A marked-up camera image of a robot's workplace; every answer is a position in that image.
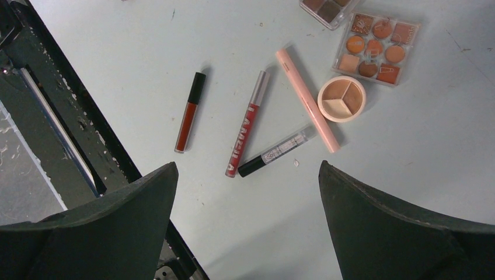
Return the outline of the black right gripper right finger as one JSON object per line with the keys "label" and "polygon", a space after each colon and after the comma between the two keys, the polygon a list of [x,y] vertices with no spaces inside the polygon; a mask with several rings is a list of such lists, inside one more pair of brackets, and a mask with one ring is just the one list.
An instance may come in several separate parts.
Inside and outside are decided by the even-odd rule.
{"label": "black right gripper right finger", "polygon": [[343,279],[493,279],[494,226],[422,208],[327,161],[319,189]]}

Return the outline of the pink concealer tube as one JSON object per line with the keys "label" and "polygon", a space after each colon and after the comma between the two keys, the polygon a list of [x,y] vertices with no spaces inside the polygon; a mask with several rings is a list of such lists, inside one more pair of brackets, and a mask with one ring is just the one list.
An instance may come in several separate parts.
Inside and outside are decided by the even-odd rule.
{"label": "pink concealer tube", "polygon": [[311,95],[306,83],[299,74],[295,64],[293,63],[289,53],[285,48],[276,52],[276,57],[283,68],[290,84],[294,88],[298,98],[304,106],[306,112],[311,118],[311,121],[316,128],[320,138],[326,145],[330,153],[335,153],[340,149],[340,145],[332,133],[326,119],[319,110],[315,99]]}

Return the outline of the dark red lip gloss tube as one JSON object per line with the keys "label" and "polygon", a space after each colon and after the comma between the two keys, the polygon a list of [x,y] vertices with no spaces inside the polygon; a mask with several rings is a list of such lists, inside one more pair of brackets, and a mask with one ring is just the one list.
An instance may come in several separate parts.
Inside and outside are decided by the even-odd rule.
{"label": "dark red lip gloss tube", "polygon": [[206,80],[206,75],[201,72],[196,72],[190,93],[185,106],[182,123],[177,136],[175,152],[183,153],[187,148],[187,141],[193,126],[194,118],[198,104],[201,100],[203,88]]}

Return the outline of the red lettered lip gloss tube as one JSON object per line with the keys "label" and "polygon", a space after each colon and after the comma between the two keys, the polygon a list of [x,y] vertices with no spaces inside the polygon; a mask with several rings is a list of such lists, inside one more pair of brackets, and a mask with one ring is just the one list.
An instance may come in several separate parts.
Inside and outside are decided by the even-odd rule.
{"label": "red lettered lip gloss tube", "polygon": [[226,167],[225,175],[229,178],[234,178],[236,176],[240,160],[242,159],[242,155],[249,140],[260,105],[263,101],[264,95],[266,94],[269,78],[270,74],[268,72],[260,71],[236,141],[233,145],[231,157],[229,158],[229,162]]}

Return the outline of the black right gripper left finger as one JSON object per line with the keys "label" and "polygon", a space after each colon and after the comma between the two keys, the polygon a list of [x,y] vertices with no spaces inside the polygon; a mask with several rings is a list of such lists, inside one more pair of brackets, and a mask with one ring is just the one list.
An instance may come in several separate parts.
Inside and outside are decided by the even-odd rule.
{"label": "black right gripper left finger", "polygon": [[87,204],[1,227],[2,279],[152,279],[175,199],[174,162]]}

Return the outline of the clear mascara tube black cap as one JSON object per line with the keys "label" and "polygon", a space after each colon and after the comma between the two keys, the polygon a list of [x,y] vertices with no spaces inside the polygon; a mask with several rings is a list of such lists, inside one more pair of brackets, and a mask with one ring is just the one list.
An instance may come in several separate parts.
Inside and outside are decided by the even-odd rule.
{"label": "clear mascara tube black cap", "polygon": [[273,163],[275,160],[286,155],[290,151],[298,148],[304,143],[311,140],[317,134],[316,128],[313,125],[307,125],[298,132],[290,135],[288,138],[275,144],[265,152],[262,152],[253,159],[243,163],[238,167],[238,173],[241,177],[246,177],[264,166]]}

